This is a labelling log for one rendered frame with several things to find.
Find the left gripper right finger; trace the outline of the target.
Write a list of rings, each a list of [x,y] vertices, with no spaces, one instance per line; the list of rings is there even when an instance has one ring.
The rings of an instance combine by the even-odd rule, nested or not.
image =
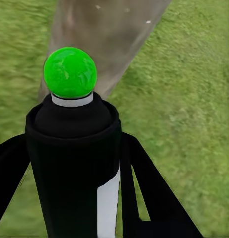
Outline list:
[[[139,218],[131,165],[150,221]],[[139,141],[123,133],[120,142],[123,238],[203,238]]]

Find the pesticide atomizer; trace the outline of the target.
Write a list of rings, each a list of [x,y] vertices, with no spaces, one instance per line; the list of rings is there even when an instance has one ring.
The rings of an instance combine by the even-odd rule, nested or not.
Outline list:
[[[51,93],[26,116],[25,138],[48,238],[115,238],[121,121],[93,91],[97,68],[63,47],[43,71]]]

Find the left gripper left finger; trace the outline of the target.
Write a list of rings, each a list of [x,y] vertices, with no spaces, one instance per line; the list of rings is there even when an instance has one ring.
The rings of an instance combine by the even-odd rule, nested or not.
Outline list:
[[[29,163],[25,134],[0,145],[0,220]]]

